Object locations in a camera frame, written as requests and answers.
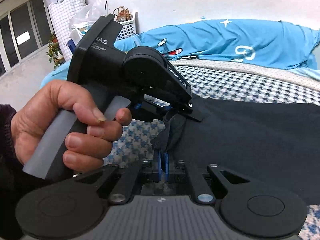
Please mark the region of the dark sleeve forearm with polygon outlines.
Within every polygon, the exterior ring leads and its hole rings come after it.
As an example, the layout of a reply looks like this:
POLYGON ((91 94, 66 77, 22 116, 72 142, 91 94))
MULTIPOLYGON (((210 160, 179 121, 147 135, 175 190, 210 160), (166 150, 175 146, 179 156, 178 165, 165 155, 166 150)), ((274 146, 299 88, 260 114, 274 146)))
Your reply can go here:
POLYGON ((16 111, 9 105, 1 105, 1 238, 21 239, 21 230, 15 215, 16 205, 27 193, 46 183, 22 171, 16 158, 10 123, 16 111))

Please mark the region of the person's left hand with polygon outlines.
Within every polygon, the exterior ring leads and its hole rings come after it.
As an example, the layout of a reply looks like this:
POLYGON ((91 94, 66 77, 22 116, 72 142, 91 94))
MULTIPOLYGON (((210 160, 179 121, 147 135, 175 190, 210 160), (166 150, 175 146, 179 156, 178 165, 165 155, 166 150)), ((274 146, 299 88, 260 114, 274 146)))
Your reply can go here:
POLYGON ((11 121, 14 149, 23 171, 37 178, 102 167, 114 141, 131 122, 129 99, 100 85, 81 87, 54 80, 11 121))

